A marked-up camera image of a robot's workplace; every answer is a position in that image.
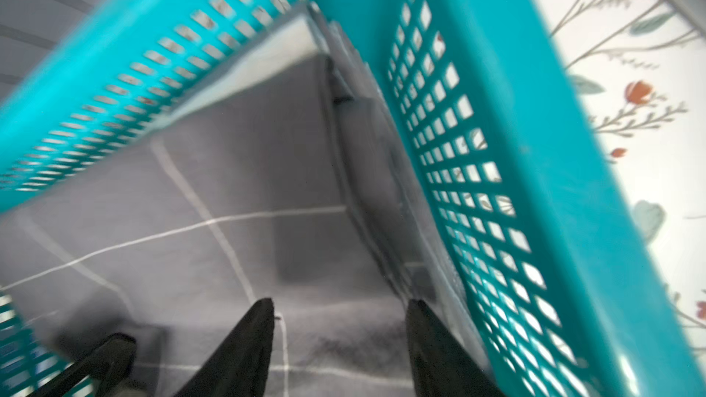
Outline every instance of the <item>gray plaid fabric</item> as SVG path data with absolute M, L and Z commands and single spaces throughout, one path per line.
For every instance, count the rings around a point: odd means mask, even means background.
M 293 67 L 0 219 L 0 285 L 40 340 L 75 358 L 129 333 L 135 378 L 170 396 L 272 297 L 268 396 L 413 395 L 404 306 L 350 202 L 329 68 Z

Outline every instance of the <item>laundry basket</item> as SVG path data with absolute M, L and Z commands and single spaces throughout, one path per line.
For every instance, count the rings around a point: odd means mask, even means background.
M 47 384 L 68 366 L 66 360 L 41 346 L 33 337 L 31 322 L 23 322 L 10 296 L 0 292 L 0 396 L 25 397 Z M 85 379 L 70 396 L 87 397 L 93 390 Z
M 296 1 L 110 0 L 0 108 L 0 210 L 128 145 Z M 499 387 L 706 395 L 530 1 L 313 1 L 378 81 Z

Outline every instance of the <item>white stripe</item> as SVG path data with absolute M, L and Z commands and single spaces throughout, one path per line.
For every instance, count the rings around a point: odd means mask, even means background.
M 157 341 L 159 342 L 159 349 L 160 349 L 160 359 L 164 358 L 164 331 L 159 332 L 159 336 L 157 337 Z M 157 385 L 154 386 L 154 394 L 156 396 L 161 396 L 162 395 L 162 385 L 164 384 L 164 374 L 158 374 L 157 375 Z
M 130 247 L 131 245 L 146 243 L 148 241 L 160 239 L 162 237 L 178 235 L 179 233 L 184 233 L 184 232 L 188 232 L 190 230 L 194 230 L 197 228 L 206 227 L 206 226 L 213 224 L 213 223 L 245 221 L 248 219 L 277 218 L 279 216 L 329 215 L 329 214 L 339 214 L 339 213 L 343 213 L 345 211 L 346 211 L 346 206 L 330 206 L 330 207 L 312 207 L 312 208 L 289 208 L 289 209 L 285 209 L 285 210 L 258 211 L 258 212 L 253 212 L 251 214 L 222 216 L 220 218 L 215 218 L 215 219 L 211 219 L 208 221 L 203 221 L 203 222 L 196 223 L 193 225 L 187 225 L 186 227 L 175 228 L 173 230 L 169 230 L 166 232 L 156 233 L 154 235 L 141 237 L 136 240 L 128 241 L 127 243 L 111 245 L 110 247 L 105 247 L 105 248 L 102 248 L 101 250 L 93 251 L 93 253 L 86 254 L 85 256 L 77 258 L 76 260 L 68 262 L 64 265 L 60 265 L 60 266 L 57 266 L 57 267 L 54 267 L 54 268 L 51 268 L 48 270 L 44 270 L 41 273 L 37 273 L 37 274 L 31 275 L 27 278 L 17 280 L 16 282 L 8 284 L 4 288 L 9 289 L 9 288 L 19 286 L 25 282 L 29 282 L 30 280 L 41 278 L 42 276 L 46 276 L 50 273 L 54 273 L 55 271 L 69 268 L 69 267 L 73 266 L 74 264 L 78 264 L 82 261 L 85 261 L 85 260 L 92 258 L 94 256 L 98 256 L 99 254 L 103 254 L 107 251 L 118 250 L 123 247 Z
M 58 311 L 59 310 L 54 310 L 54 311 L 46 313 L 46 314 L 40 314 L 39 316 L 32 317 L 28 321 L 25 321 L 25 326 L 30 326 L 32 323 L 37 322 L 39 319 L 44 319 L 45 317 L 54 316 L 55 314 L 58 314 Z
M 160 368 L 160 369 L 175 369 L 177 371 L 199 371 L 201 365 L 170 365 L 167 363 L 147 363 L 135 362 L 134 366 L 140 368 Z
M 287 341 L 287 323 L 285 317 L 279 313 L 275 317 L 279 317 L 279 325 L 282 327 L 282 363 L 284 363 L 284 397 L 289 397 L 289 342 Z
M 156 137 L 150 143 L 150 147 L 152 148 L 154 156 L 157 157 L 157 161 L 159 161 L 162 166 L 162 169 L 164 169 L 164 172 L 172 178 L 172 181 L 174 181 L 174 184 L 179 188 L 179 190 L 181 190 L 184 197 L 191 203 L 196 211 L 199 212 L 201 219 L 204 221 L 213 219 L 211 212 L 208 211 L 208 208 L 201 201 L 201 198 L 199 198 L 190 186 L 189 182 L 183 177 L 181 172 L 179 172 L 179 169 L 177 169 L 176 165 L 172 161 L 169 151 L 166 147 L 164 147 L 164 140 L 161 137 Z M 245 290 L 245 296 L 248 297 L 248 301 L 251 305 L 254 304 L 257 299 L 255 298 L 253 286 L 250 284 L 250 280 L 245 275 L 245 271 L 238 260 L 238 255 L 235 253 L 235 250 L 233 250 L 233 247 L 223 234 L 223 231 L 220 229 L 218 224 L 209 224 L 208 228 L 211 230 L 211 233 L 213 233 L 216 241 L 218 241 L 218 245 L 220 245 L 221 250 L 225 253 L 226 258 L 228 258 L 228 261 L 235 272 L 236 278 L 238 278 L 240 285 L 243 287 L 243 290 Z
M 346 379 L 360 380 L 361 382 L 367 382 L 371 384 L 381 385 L 381 386 L 393 386 L 395 388 L 414 388 L 414 383 L 409 379 L 391 379 L 390 377 L 380 377 L 364 372 L 349 371 L 347 369 L 332 368 L 332 367 L 318 367 L 318 366 L 295 366 L 290 365 L 289 371 L 293 372 L 303 372 L 308 374 L 318 374 L 318 375 L 330 375 L 344 377 Z M 270 366 L 270 371 L 283 371 L 285 370 L 284 365 L 272 365 Z
M 201 366 L 199 365 L 169 365 L 165 363 L 142 363 L 135 362 L 135 366 L 140 366 L 143 368 L 162 368 L 162 369 L 175 369 L 179 371 L 199 371 Z M 345 379 L 359 380 L 361 382 L 366 382 L 369 384 L 375 384 L 380 386 L 390 386 L 393 388 L 408 388 L 413 389 L 414 383 L 409 379 L 391 379 L 390 377 L 381 377 L 366 374 L 364 372 L 349 371 L 347 369 L 341 368 L 331 368 L 331 367 L 318 367 L 318 366 L 295 366 L 295 365 L 270 365 L 270 371 L 272 372 L 300 372 L 306 374 L 315 375 L 329 375 L 343 377 Z
M 36 243 L 42 246 L 46 251 L 66 263 L 72 262 L 74 256 L 68 251 L 66 251 L 61 245 L 59 245 L 59 243 L 53 240 L 51 236 L 49 236 L 44 230 L 42 230 L 42 228 L 37 225 L 32 220 L 32 218 L 26 214 L 24 210 L 20 211 L 19 223 L 20 227 L 22 227 L 22 229 L 28 235 L 30 235 L 30 238 L 32 238 Z M 135 306 L 130 301 L 128 295 L 119 286 L 115 285 L 112 282 L 109 282 L 105 278 L 102 278 L 97 273 L 93 272 L 91 269 L 89 269 L 83 264 L 76 263 L 73 265 L 73 268 L 78 273 L 84 275 L 86 278 L 92 280 L 96 284 L 106 287 L 108 290 L 111 290 L 113 293 L 115 293 L 120 299 L 120 301 L 122 301 L 122 303 L 125 305 L 125 308 L 128 310 L 128 314 L 130 314 L 132 320 L 134 322 L 139 322 L 139 319 L 137 318 L 137 313 L 135 312 Z

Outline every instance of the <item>floral wallpaper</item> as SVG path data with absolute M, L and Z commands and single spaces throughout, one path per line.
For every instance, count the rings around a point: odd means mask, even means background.
M 706 376 L 706 44 L 666 0 L 534 0 Z

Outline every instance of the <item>green leaf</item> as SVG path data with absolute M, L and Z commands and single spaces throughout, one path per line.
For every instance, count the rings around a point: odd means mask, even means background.
M 673 12 L 666 12 L 658 16 L 650 17 L 645 20 L 640 20 L 640 22 L 635 22 L 630 27 L 631 36 L 641 36 L 642 34 L 649 34 L 655 31 L 660 26 L 664 25 L 667 20 L 674 16 Z
M 659 204 L 640 200 L 632 208 L 632 219 L 642 232 L 645 243 L 649 244 L 657 237 L 659 229 L 664 225 L 666 211 Z
M 571 82 L 573 83 L 574 87 L 576 88 L 576 92 L 578 93 L 601 93 L 605 92 L 606 90 L 601 86 L 600 84 L 597 84 L 596 82 L 593 82 L 591 80 L 588 80 L 584 76 L 580 75 L 571 75 L 569 76 L 569 79 L 571 79 Z

